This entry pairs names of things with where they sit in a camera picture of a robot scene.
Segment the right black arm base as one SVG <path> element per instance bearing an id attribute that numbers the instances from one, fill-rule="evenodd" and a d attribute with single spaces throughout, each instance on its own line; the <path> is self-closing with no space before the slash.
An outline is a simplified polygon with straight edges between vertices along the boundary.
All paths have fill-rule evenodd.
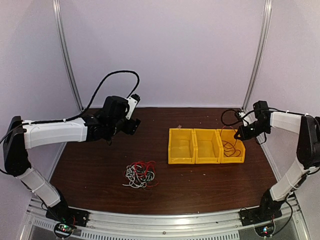
<path id="1" fill-rule="evenodd" d="M 242 226 L 257 225 L 264 222 L 270 222 L 282 216 L 281 210 L 262 211 L 260 206 L 253 208 L 243 207 L 239 211 L 239 218 Z"/>

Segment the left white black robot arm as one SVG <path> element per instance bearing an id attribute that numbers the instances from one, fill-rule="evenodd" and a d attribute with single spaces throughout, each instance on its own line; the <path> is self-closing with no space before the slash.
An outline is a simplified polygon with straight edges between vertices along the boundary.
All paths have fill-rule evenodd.
<path id="1" fill-rule="evenodd" d="M 67 142 L 112 141 L 118 132 L 134 135 L 141 121 L 132 119 L 140 96 L 127 98 L 108 96 L 104 105 L 93 115 L 75 119 L 23 121 L 20 116 L 11 119 L 3 144 L 4 173 L 20 179 L 36 194 L 61 222 L 72 218 L 63 195 L 51 185 L 28 159 L 28 150 L 50 144 Z"/>

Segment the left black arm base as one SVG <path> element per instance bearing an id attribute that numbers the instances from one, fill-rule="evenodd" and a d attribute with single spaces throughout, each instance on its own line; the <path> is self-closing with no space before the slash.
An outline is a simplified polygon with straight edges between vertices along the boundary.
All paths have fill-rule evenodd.
<path id="1" fill-rule="evenodd" d="M 59 216 L 52 209 L 47 210 L 45 217 L 71 226 L 86 227 L 89 219 L 89 212 L 86 210 L 69 208 L 64 216 Z"/>

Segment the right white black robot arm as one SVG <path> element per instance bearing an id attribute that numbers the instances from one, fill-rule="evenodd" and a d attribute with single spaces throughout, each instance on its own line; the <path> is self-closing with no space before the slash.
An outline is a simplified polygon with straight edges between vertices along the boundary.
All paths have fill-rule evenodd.
<path id="1" fill-rule="evenodd" d="M 277 158 L 289 154 L 291 165 L 281 179 L 262 196 L 256 216 L 268 220 L 278 211 L 287 197 L 320 169 L 320 118 L 308 113 L 296 113 L 270 107 L 264 100 L 253 104 L 250 112 L 237 111 L 239 125 L 234 138 L 246 141 L 260 135 L 272 135 Z"/>

